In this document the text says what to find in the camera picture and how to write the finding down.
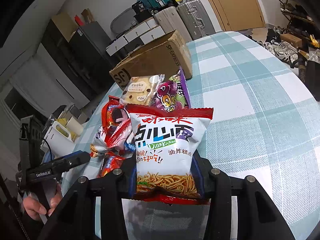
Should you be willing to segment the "person's left hand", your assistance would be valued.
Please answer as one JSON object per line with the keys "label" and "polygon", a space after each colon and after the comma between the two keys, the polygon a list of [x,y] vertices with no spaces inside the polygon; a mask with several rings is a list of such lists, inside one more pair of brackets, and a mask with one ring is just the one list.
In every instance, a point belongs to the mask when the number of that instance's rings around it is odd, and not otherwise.
{"label": "person's left hand", "polygon": [[41,220],[40,215],[51,216],[61,199],[61,185],[57,183],[55,195],[50,200],[49,210],[47,210],[38,200],[35,200],[31,196],[27,196],[23,199],[23,207],[30,218],[33,220]]}

